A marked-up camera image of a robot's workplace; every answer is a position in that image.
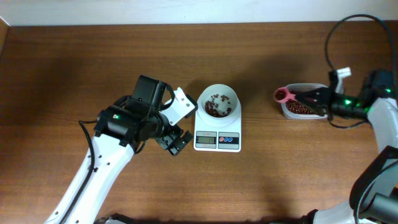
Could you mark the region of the white digital kitchen scale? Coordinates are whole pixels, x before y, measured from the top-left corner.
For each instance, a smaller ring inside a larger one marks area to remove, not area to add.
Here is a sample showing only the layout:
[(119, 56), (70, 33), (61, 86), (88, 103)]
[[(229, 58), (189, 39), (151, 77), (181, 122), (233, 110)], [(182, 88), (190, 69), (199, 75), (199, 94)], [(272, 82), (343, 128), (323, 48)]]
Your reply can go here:
[(241, 104), (231, 118), (205, 118), (195, 114), (193, 147), (197, 151), (240, 152), (242, 149)]

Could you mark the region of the red adzuki beans pile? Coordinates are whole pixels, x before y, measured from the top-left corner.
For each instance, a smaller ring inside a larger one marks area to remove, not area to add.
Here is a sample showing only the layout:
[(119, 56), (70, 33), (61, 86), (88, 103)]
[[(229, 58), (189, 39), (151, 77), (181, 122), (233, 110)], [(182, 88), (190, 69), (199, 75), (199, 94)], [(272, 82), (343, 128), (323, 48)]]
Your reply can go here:
[(288, 100), (285, 103), (285, 106), (288, 111), (294, 114), (305, 114), (310, 115), (313, 114), (307, 107), (295, 100)]

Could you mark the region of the beans in white bowl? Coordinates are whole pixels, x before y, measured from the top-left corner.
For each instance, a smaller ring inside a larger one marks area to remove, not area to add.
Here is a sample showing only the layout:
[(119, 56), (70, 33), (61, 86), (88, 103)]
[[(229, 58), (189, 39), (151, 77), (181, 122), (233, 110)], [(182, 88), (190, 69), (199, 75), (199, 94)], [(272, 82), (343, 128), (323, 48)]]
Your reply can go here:
[(205, 101), (205, 112), (215, 118), (224, 118), (231, 114), (232, 103), (230, 97), (221, 94), (213, 94)]

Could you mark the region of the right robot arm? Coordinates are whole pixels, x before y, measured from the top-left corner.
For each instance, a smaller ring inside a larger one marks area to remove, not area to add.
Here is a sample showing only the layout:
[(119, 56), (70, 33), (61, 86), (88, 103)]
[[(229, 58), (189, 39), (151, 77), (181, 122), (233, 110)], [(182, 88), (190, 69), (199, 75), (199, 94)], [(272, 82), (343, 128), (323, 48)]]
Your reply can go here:
[(358, 96), (337, 91), (342, 84), (330, 73), (330, 86), (302, 92), (295, 99), (313, 113), (360, 119), (371, 125), (378, 156), (354, 183), (349, 200), (318, 210), (310, 223), (397, 223), (397, 97), (395, 76), (376, 70), (365, 79)]

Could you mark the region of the clear plastic bean container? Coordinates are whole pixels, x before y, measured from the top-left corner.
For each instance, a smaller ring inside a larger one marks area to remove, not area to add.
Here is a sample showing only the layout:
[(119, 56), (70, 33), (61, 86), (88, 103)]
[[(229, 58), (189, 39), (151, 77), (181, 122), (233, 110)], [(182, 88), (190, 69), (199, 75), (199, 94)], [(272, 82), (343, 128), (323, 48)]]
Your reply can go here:
[[(310, 91), (317, 88), (326, 87), (326, 85), (319, 84), (319, 83), (293, 83), (286, 86), (289, 90), (292, 91)], [(281, 104), (283, 115), (287, 119), (326, 119), (328, 116), (325, 114), (324, 116), (319, 116), (316, 114), (301, 114), (301, 113), (294, 113), (288, 109), (285, 103)]]

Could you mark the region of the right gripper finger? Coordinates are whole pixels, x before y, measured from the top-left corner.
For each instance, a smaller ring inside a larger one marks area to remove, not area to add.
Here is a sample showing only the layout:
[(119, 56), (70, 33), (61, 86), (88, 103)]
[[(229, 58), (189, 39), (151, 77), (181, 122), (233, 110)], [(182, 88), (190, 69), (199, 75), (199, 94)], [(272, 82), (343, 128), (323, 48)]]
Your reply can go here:
[(309, 109), (312, 113), (318, 116), (326, 116), (327, 115), (327, 105), (322, 103), (319, 100), (314, 100), (311, 98), (304, 98), (298, 100), (299, 103), (304, 105), (307, 109)]
[(329, 88), (321, 87), (314, 90), (301, 92), (295, 96), (295, 99), (297, 101), (323, 101), (329, 98), (329, 93)]

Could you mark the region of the white round bowl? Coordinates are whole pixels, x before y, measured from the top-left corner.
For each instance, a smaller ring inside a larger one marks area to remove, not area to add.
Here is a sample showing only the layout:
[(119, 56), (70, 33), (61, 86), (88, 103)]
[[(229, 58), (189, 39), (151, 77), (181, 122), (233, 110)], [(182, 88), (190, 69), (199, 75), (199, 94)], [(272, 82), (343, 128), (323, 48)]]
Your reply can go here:
[(233, 110), (230, 115), (228, 115), (227, 117), (224, 117), (224, 118), (231, 118), (232, 115), (236, 114), (239, 111), (240, 101), (239, 101), (238, 96), (235, 93), (235, 91), (227, 85), (214, 84), (214, 85), (207, 87), (202, 92), (202, 94), (200, 95), (200, 97), (198, 99), (198, 111), (197, 112), (199, 115), (203, 115), (205, 118), (215, 118), (215, 117), (208, 115), (205, 112), (205, 101), (209, 100), (210, 96), (213, 94), (221, 94), (221, 95), (226, 95), (226, 96), (230, 97)]

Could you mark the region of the pink measuring scoop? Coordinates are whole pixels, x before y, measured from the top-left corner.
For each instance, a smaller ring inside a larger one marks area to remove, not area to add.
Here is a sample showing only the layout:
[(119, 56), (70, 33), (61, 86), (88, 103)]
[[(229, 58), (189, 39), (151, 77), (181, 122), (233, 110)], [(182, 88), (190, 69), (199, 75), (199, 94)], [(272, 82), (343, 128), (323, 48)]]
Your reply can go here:
[(281, 87), (274, 92), (274, 100), (280, 104), (289, 100), (295, 101), (295, 94), (291, 93), (287, 87)]

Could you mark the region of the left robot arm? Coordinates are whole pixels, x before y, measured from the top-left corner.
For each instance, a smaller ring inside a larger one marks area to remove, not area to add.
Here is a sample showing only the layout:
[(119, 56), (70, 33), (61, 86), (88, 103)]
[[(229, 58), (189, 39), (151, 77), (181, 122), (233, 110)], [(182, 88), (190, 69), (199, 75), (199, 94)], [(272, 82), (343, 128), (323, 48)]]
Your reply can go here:
[(86, 156), (47, 223), (94, 223), (117, 176), (146, 142), (176, 156), (193, 139), (178, 126), (198, 108), (197, 102), (168, 83), (141, 75), (130, 95), (117, 99), (92, 122), (94, 134), (80, 120)]

